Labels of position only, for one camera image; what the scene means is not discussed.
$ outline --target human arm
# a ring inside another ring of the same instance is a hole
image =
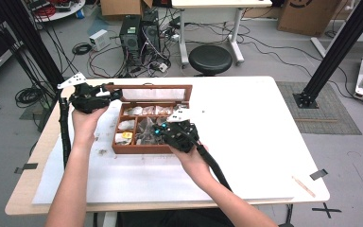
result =
[[[103,108],[90,114],[73,111],[75,138],[45,226],[84,225],[90,150],[97,121],[106,110]]]
[[[199,155],[197,148],[184,153],[171,148],[179,158],[185,172],[196,185],[207,193],[236,227],[277,226],[276,223],[255,207],[243,201],[219,183],[211,174],[208,165]]]

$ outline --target person's left hand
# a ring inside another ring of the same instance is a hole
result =
[[[73,110],[73,127],[75,129],[75,138],[73,145],[91,146],[95,140],[94,131],[99,117],[108,110],[108,107],[94,110],[92,113],[82,113]]]

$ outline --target open compartment box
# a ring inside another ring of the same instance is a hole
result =
[[[161,124],[183,106],[189,108],[193,85],[114,85],[122,89],[122,107],[112,148],[116,154],[171,153],[146,125]]]

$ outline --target floor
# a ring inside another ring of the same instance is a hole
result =
[[[98,27],[103,27],[112,31],[116,36],[120,29],[120,23],[110,21],[104,23],[96,19],[99,10],[85,10],[85,18],[80,20],[75,17],[68,17],[59,21],[49,23],[56,30],[57,36],[69,59],[73,57],[71,50],[75,44],[89,42],[88,38]],[[241,65],[233,65],[230,70],[219,75],[228,76],[272,76],[276,81],[299,81],[307,82],[310,76],[305,71],[313,74],[320,61],[320,55],[310,42],[308,36],[297,35],[278,31],[277,21],[266,20],[245,20],[244,27],[240,28],[240,33],[249,32],[240,48],[245,62]],[[220,41],[221,35],[215,35],[211,29],[202,27],[188,27],[187,39],[194,41]],[[59,63],[58,53],[53,47],[52,41],[41,31],[43,41],[53,59]],[[325,36],[320,37],[324,45],[330,43],[331,39]],[[112,40],[112,47],[117,46]],[[299,48],[316,59],[308,56],[304,52],[292,48],[271,48],[265,46],[291,46]],[[187,50],[191,51],[198,44],[189,43]],[[261,52],[273,52],[272,54],[262,54]],[[157,73],[158,77],[191,77],[197,72],[190,66],[181,68],[180,54],[176,44],[170,47],[172,65],[167,73]],[[359,64],[363,57],[363,43],[357,43],[346,56],[340,67],[347,75],[347,88],[352,93],[357,80]],[[282,61],[297,64],[293,66]],[[73,64],[85,76],[87,72],[88,56],[76,56]],[[120,48],[108,51],[95,59],[95,64],[104,68],[110,74],[114,74],[123,61],[123,54]],[[72,76],[68,70],[65,77]],[[346,96],[344,89],[346,78],[341,71],[336,71],[331,77],[336,82],[341,92]],[[24,109],[18,108],[14,101],[14,96],[20,90],[30,86],[23,69],[14,58],[10,58],[0,68],[0,226],[42,226],[44,216],[33,217],[10,217],[5,214],[5,206],[9,200],[11,192],[16,185],[19,174],[13,173],[16,167],[23,166],[27,162],[29,153],[33,145],[38,141],[40,133],[32,120],[20,120]],[[330,191],[331,199],[326,202],[328,208],[338,209],[341,213],[331,212],[328,218],[327,213],[312,211],[312,208],[324,208],[319,203],[302,203],[294,205],[291,223],[294,226],[318,227],[318,226],[362,226],[363,227],[363,103],[355,99],[345,98],[337,91],[337,87],[332,85],[337,92],[343,105],[350,116],[359,127],[362,135],[330,135],[330,134],[303,134],[319,169],[325,168],[328,171],[323,179]],[[285,222],[285,205],[264,205],[258,208],[268,214],[277,223]],[[103,214],[99,214],[99,221],[102,221]],[[92,226],[92,214],[88,214],[85,226]]]

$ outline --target round stool seat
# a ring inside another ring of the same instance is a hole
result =
[[[190,52],[188,61],[191,66],[204,76],[223,73],[232,65],[232,56],[217,45],[201,45]]]

